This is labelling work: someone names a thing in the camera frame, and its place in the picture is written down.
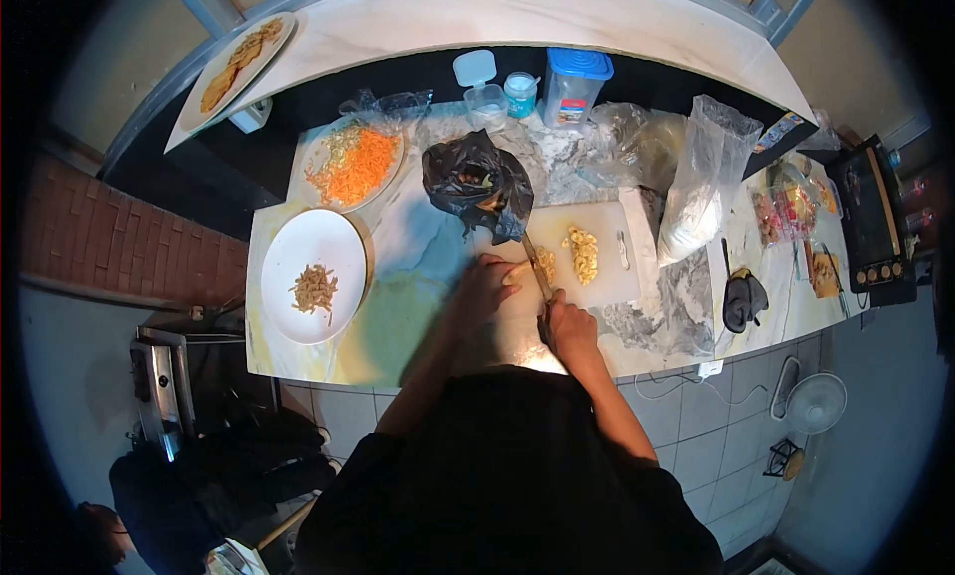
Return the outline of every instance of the tile floor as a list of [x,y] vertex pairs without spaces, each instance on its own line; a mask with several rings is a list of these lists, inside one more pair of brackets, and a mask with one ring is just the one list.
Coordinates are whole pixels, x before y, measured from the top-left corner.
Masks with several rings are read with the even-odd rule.
[[[727,558],[772,533],[786,508],[793,482],[762,475],[769,449],[787,436],[805,446],[807,437],[770,418],[771,396],[787,356],[799,358],[806,376],[818,370],[821,347],[817,332],[739,355],[724,364],[721,374],[709,378],[715,390],[690,383],[680,386],[681,379],[668,378],[695,378],[695,366],[618,378],[618,387],[646,429],[661,467],[673,473],[683,487],[686,504],[710,528]],[[750,394],[757,385],[768,391]],[[328,455],[343,463],[358,441],[375,429],[398,393],[393,388],[291,380],[284,381],[282,388],[288,407],[328,428],[332,438]],[[720,396],[741,403],[730,406]]]

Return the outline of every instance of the kitchen counter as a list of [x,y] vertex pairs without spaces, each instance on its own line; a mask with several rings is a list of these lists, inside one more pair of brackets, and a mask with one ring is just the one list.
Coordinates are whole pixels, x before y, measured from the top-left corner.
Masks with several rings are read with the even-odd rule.
[[[812,175],[825,176],[825,168],[811,161]],[[770,345],[789,341],[799,336],[832,326],[847,317],[856,316],[868,309],[868,295],[855,295],[850,290],[850,271],[845,238],[842,235],[840,218],[825,210],[817,213],[816,231],[813,235],[813,250],[822,251],[824,243],[833,254],[839,267],[842,288],[845,289],[846,316],[839,297],[818,299],[808,280],[797,280],[794,248],[790,244],[763,247],[759,241],[757,215],[753,211],[749,190],[764,185],[766,171],[750,176],[739,188],[733,204],[730,220],[724,227],[724,237],[730,253],[732,271],[748,268],[757,276],[769,295],[770,306],[759,313],[762,326],[750,325],[742,334],[733,334],[723,326],[723,286],[727,279],[726,263],[720,240],[714,239],[707,246],[707,256],[712,277],[712,306],[715,308],[714,333],[715,355],[729,357],[744,354]]]
[[[318,0],[303,8],[274,8],[294,11],[295,32],[216,120],[308,80],[379,59],[515,44],[649,59],[730,84],[814,122],[789,70],[738,3],[694,1]],[[166,152],[192,135],[177,121]]]
[[[443,103],[432,105],[408,130],[405,159],[393,182],[372,202],[347,215],[363,237],[372,269],[362,306],[342,333],[326,343],[306,346],[286,339],[270,323],[262,305],[260,274],[275,234],[290,218],[307,209],[300,194],[302,186],[310,187],[301,172],[305,150],[326,130],[338,127],[340,121],[302,135],[287,202],[255,213],[246,282],[248,369],[281,378],[394,387],[442,298],[476,250],[475,235],[462,237],[464,229],[458,217],[431,206],[421,185],[421,153],[433,143],[465,135],[471,127],[462,103]],[[534,114],[521,121],[508,118],[507,127],[491,138],[495,145],[514,154],[527,170],[535,191],[535,207],[618,199],[627,212],[637,254],[648,247],[655,254],[652,250],[662,199],[641,188],[596,188],[578,177],[577,169],[587,163],[590,153],[582,135],[548,130]],[[751,179],[762,175],[760,171]],[[844,243],[838,221],[835,230],[832,227],[822,226],[826,229],[825,241],[842,262]],[[590,308],[598,320],[599,345],[615,376],[680,368],[752,351],[842,319],[832,312],[831,300],[816,300],[811,288],[813,299],[804,299],[802,286],[808,287],[808,283],[794,283],[795,293],[787,291],[792,281],[791,257],[787,266],[783,247],[770,248],[766,253],[761,248],[753,249],[752,241],[759,246],[758,237],[747,235],[753,228],[755,217],[752,224],[732,219],[728,232],[734,263],[737,257],[749,262],[769,291],[770,310],[764,312],[765,318],[760,314],[764,326],[750,326],[744,335],[731,337],[718,316],[714,320],[713,309],[721,307],[726,275],[722,252],[714,257],[712,245],[663,269],[656,268],[654,255],[651,262],[636,263],[639,300]],[[737,247],[737,238],[746,245]],[[784,311],[786,307],[796,310]],[[532,316],[495,324],[493,336],[495,363],[563,370],[541,343]]]

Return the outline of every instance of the power cord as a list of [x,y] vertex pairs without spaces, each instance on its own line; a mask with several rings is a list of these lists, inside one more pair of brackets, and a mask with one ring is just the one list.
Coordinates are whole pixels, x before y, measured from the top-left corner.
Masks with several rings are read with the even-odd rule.
[[651,380],[652,382],[656,382],[657,384],[660,384],[660,383],[662,383],[662,382],[666,382],[667,380],[670,380],[671,378],[682,378],[683,381],[682,381],[680,384],[678,384],[678,385],[676,385],[675,387],[673,387],[672,389],[667,390],[667,391],[664,392],[663,394],[659,394],[659,395],[657,395],[657,396],[646,396],[645,394],[643,394],[642,392],[640,392],[640,387],[637,386],[638,381],[637,381],[636,378],[633,379],[633,388],[634,388],[634,390],[637,391],[637,394],[638,394],[639,396],[641,396],[642,398],[646,399],[647,401],[655,401],[655,400],[657,400],[657,399],[662,399],[663,397],[667,396],[668,394],[670,394],[670,393],[673,392],[674,390],[679,389],[680,387],[682,387],[683,385],[685,385],[687,382],[691,382],[691,383],[693,383],[693,384],[707,384],[707,385],[710,386],[710,388],[711,388],[713,391],[716,392],[716,396],[719,397],[719,400],[721,400],[722,402],[726,403],[727,405],[733,405],[733,406],[735,406],[735,405],[742,405],[743,403],[747,402],[748,400],[750,400],[750,397],[753,396],[753,393],[756,392],[756,391],[759,390],[759,389],[766,390],[766,392],[769,393],[769,390],[768,390],[766,387],[764,387],[764,386],[761,385],[761,384],[758,384],[756,387],[753,388],[753,390],[750,390],[750,393],[747,394],[747,395],[746,395],[746,398],[744,398],[742,401],[738,401],[738,402],[736,402],[736,403],[732,403],[732,402],[729,402],[729,401],[725,400],[725,399],[723,398],[722,394],[719,393],[719,390],[717,390],[716,387],[713,386],[713,384],[712,384],[707,378],[700,378],[699,380],[693,380],[692,378],[686,377],[686,376],[684,376],[684,375],[669,375],[668,377],[663,377],[663,378],[650,377],[650,380]]

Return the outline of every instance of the knife blade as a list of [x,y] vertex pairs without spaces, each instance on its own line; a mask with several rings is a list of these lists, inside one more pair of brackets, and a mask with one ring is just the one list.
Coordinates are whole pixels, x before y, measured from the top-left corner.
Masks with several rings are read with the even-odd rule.
[[524,252],[527,254],[527,258],[531,261],[531,268],[534,271],[534,278],[537,279],[538,285],[541,287],[543,301],[549,302],[550,298],[554,296],[554,291],[551,290],[550,284],[547,282],[547,277],[544,275],[543,270],[541,269],[541,264],[538,262],[537,247],[534,247],[534,244],[531,243],[531,238],[527,236],[526,231],[520,238],[520,245],[524,247]]
[[836,268],[836,261],[833,260],[833,255],[829,253],[829,247],[826,246],[825,242],[822,243],[822,251],[825,252],[826,256],[829,257],[829,264],[832,265],[833,272],[836,273],[836,286],[839,287],[839,305],[842,310],[842,315],[846,318],[849,317],[849,302],[845,299],[845,291],[842,289],[842,278],[840,278],[839,269]]

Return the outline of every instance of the electrical outlet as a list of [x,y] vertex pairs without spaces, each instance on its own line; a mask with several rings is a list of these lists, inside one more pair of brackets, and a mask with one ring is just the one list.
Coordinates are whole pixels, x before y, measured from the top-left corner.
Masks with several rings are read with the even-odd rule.
[[700,380],[706,380],[709,377],[718,375],[723,371],[723,360],[705,361],[696,367],[696,375]]

